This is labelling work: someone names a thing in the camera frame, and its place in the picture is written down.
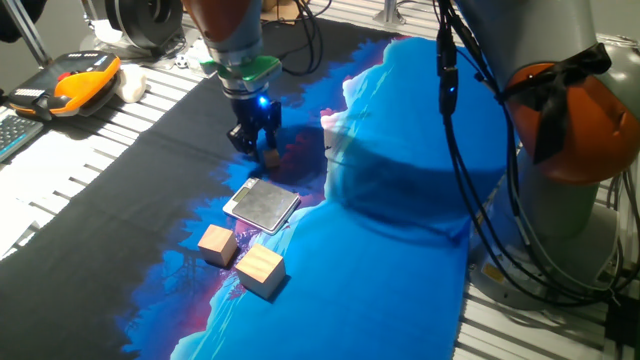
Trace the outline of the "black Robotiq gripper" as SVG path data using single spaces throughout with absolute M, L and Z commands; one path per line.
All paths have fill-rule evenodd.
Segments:
M 257 153 L 257 132 L 265 129 L 266 144 L 269 149 L 277 148 L 277 132 L 281 126 L 282 107 L 279 101 L 268 97 L 254 97 L 236 99 L 233 101 L 233 111 L 238 122 L 227 132 L 227 138 L 240 153 L 259 161 Z

